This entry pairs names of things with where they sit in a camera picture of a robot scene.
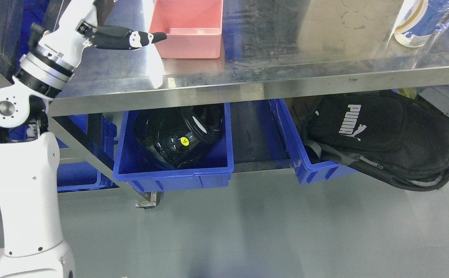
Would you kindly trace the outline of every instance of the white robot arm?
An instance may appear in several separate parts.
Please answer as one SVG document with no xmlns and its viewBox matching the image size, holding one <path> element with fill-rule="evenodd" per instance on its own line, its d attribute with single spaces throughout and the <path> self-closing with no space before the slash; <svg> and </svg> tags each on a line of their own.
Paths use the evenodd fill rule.
<svg viewBox="0 0 449 278">
<path fill-rule="evenodd" d="M 44 35 L 20 59 L 14 84 L 0 88 L 0 210 L 5 241 L 0 278 L 75 277 L 73 255 L 59 220 L 59 146 L 47 132 L 48 105 L 71 79 L 86 47 L 139 49 L 162 39 L 164 33 L 98 26 L 94 0 L 72 0 L 58 30 Z M 30 126 L 29 139 L 10 141 L 8 129 L 24 124 Z"/>
</svg>

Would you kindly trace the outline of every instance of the metal shelf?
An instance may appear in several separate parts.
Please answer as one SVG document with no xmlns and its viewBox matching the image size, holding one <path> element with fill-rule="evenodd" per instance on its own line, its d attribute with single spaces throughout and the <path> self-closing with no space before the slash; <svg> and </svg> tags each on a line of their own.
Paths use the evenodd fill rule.
<svg viewBox="0 0 449 278">
<path fill-rule="evenodd" d="M 220 58 L 91 47 L 50 115 L 449 84 L 449 29 L 418 49 L 399 45 L 390 34 L 402 2 L 226 0 Z M 153 8 L 118 2 L 106 24 L 146 31 Z"/>
</svg>

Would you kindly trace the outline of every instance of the metal bracket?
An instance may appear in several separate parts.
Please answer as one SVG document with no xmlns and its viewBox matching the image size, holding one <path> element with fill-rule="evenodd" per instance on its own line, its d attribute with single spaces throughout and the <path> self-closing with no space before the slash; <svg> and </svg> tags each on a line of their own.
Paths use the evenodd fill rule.
<svg viewBox="0 0 449 278">
<path fill-rule="evenodd" d="M 141 194 L 141 196 L 145 199 L 144 201 L 137 202 L 135 204 L 136 208 L 155 208 L 157 204 L 158 192 L 146 192 Z"/>
</svg>

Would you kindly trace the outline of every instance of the blue storage crate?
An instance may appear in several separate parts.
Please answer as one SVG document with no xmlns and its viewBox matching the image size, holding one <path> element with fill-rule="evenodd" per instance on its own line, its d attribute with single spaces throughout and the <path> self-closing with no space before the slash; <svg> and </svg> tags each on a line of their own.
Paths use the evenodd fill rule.
<svg viewBox="0 0 449 278">
<path fill-rule="evenodd" d="M 87 130 L 87 115 L 69 116 L 84 132 Z M 103 151 L 111 158 L 115 150 L 116 125 L 103 117 Z M 60 148 L 67 146 L 57 139 Z M 99 172 L 88 162 L 60 164 L 57 172 L 58 192 L 74 192 L 115 188 L 108 177 Z"/>
<path fill-rule="evenodd" d="M 291 118 L 285 100 L 282 98 L 269 100 L 269 104 L 271 105 L 271 111 L 283 137 L 286 152 L 290 156 L 291 167 L 295 169 L 301 185 L 315 181 L 325 181 L 329 178 L 346 176 L 357 172 L 350 167 L 332 161 L 312 163 L 305 151 L 304 144 Z"/>
<path fill-rule="evenodd" d="M 220 188 L 228 186 L 233 164 L 231 142 L 230 104 L 224 104 L 223 138 L 211 149 L 194 169 L 152 171 L 149 162 L 141 154 L 133 135 L 133 122 L 138 111 L 123 114 L 118 150 L 113 167 L 117 181 L 128 182 L 138 192 L 165 192 L 196 188 Z"/>
</svg>

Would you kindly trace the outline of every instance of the bottle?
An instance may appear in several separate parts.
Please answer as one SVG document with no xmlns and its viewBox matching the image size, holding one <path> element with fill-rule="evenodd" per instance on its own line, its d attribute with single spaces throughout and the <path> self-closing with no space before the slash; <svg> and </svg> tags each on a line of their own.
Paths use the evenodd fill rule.
<svg viewBox="0 0 449 278">
<path fill-rule="evenodd" d="M 416 0 L 403 17 L 394 38 L 403 46 L 423 46 L 434 32 L 449 26 L 449 0 Z"/>
</svg>

